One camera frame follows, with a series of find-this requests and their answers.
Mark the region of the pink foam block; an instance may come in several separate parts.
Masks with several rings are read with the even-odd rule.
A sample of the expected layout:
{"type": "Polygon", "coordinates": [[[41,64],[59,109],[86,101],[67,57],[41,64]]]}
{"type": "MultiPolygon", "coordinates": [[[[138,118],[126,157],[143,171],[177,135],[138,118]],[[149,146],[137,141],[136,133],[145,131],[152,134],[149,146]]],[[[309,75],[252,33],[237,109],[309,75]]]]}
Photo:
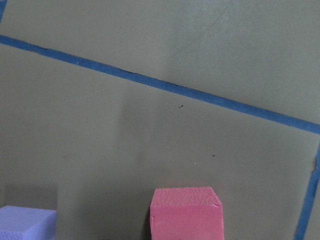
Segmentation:
{"type": "Polygon", "coordinates": [[[223,205],[207,187],[157,188],[150,204],[153,240],[223,240],[223,205]]]}

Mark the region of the purple foam block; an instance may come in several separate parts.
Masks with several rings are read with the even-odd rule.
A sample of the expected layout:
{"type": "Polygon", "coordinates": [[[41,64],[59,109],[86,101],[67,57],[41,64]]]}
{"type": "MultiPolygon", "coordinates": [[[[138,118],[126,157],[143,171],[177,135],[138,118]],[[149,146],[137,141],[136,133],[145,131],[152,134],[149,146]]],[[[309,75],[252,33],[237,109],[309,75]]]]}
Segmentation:
{"type": "Polygon", "coordinates": [[[0,238],[54,240],[56,220],[56,210],[7,205],[0,209],[0,238]]]}

